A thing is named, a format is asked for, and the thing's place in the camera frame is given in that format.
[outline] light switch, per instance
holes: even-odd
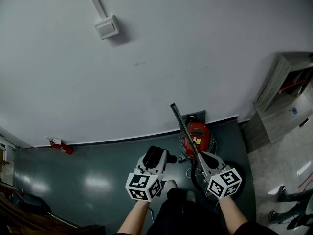
[[[100,38],[106,39],[119,33],[119,29],[114,16],[105,18],[102,22],[94,26]]]

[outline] vacuum wand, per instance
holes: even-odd
[[[177,118],[177,121],[179,122],[180,126],[182,127],[186,137],[188,138],[189,144],[191,145],[191,147],[192,147],[192,149],[194,151],[195,156],[197,157],[198,156],[198,150],[197,150],[196,144],[192,140],[192,138],[190,136],[190,133],[187,130],[187,126],[186,126],[184,120],[182,119],[181,114],[179,113],[178,108],[176,107],[176,104],[171,104],[171,108],[172,108],[172,110],[174,112],[175,117]]]

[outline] red line on floor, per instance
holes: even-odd
[[[298,189],[303,186],[303,184],[312,176],[313,172],[309,175],[309,177],[306,178],[305,181],[303,181],[303,183],[301,185],[298,186]]]

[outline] fire extinguisher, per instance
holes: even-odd
[[[71,155],[73,153],[73,148],[66,145],[65,143],[61,143],[61,144],[56,144],[55,142],[53,142],[53,140],[49,140],[50,141],[50,146],[53,148],[56,148],[60,151],[63,151],[69,155]]]

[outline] person's left arm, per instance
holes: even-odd
[[[117,233],[140,235],[150,202],[138,200]]]

